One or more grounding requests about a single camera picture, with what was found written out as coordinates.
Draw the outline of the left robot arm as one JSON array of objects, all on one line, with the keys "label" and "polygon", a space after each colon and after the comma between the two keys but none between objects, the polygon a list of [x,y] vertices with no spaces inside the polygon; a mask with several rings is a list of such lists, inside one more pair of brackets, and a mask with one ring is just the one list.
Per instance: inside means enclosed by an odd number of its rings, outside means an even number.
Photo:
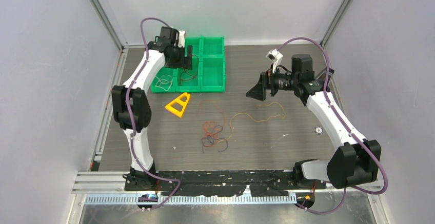
[{"label": "left robot arm", "polygon": [[186,46],[185,37],[185,31],[163,26],[160,34],[145,45],[143,58],[132,75],[111,89],[114,120],[128,139],[132,160],[129,173],[123,175],[127,191],[149,191],[163,181],[156,175],[149,148],[152,111],[147,92],[163,67],[192,68],[193,47]]}]

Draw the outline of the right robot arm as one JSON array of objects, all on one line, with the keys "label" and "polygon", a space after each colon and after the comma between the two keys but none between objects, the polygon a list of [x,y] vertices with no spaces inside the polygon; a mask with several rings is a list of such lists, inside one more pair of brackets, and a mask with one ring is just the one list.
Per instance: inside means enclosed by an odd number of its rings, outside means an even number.
[{"label": "right robot arm", "polygon": [[296,162],[293,183],[303,189],[313,180],[323,180],[343,189],[374,182],[379,171],[376,162],[380,159],[381,146],[376,140],[367,140],[345,117],[327,86],[328,74],[323,72],[316,77],[308,54],[293,55],[291,70],[280,64],[283,56],[277,50],[270,51],[266,57],[272,65],[260,73],[258,83],[246,97],[264,101],[267,90],[271,96],[279,90],[292,91],[319,120],[335,149],[330,160]]}]

